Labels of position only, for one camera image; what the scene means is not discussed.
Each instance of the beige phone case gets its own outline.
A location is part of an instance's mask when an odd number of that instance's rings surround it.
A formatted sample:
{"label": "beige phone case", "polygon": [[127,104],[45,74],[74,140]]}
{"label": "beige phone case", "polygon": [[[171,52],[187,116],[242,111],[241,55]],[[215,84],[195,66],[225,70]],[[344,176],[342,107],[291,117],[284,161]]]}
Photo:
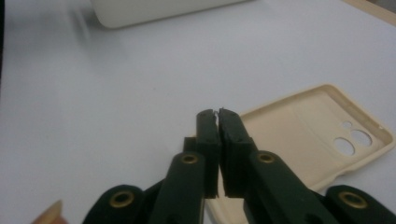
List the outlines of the beige phone case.
{"label": "beige phone case", "polygon": [[[257,147],[279,155],[312,190],[394,148],[392,133],[331,85],[302,91],[241,116]],[[248,223],[243,200],[207,200],[215,220]]]}

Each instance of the white table surface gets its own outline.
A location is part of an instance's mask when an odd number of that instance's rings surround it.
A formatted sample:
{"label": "white table surface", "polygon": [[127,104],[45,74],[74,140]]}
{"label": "white table surface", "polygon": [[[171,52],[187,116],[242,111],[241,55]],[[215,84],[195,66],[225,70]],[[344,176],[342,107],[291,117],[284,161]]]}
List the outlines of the white table surface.
{"label": "white table surface", "polygon": [[[107,189],[162,179],[201,110],[242,113],[321,83],[396,132],[396,27],[339,0],[256,0],[107,30],[87,0],[8,0],[0,223],[59,199],[80,223]],[[396,213],[395,160],[335,184]]]}

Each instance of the phone case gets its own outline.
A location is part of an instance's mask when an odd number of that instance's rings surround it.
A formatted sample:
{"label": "phone case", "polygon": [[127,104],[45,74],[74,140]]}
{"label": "phone case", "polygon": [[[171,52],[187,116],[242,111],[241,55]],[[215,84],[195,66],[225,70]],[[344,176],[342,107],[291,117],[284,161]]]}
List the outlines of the phone case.
{"label": "phone case", "polygon": [[[293,94],[241,116],[258,149],[272,151],[312,190],[395,146],[393,135],[332,85]],[[207,200],[218,223],[248,223],[242,199]]]}

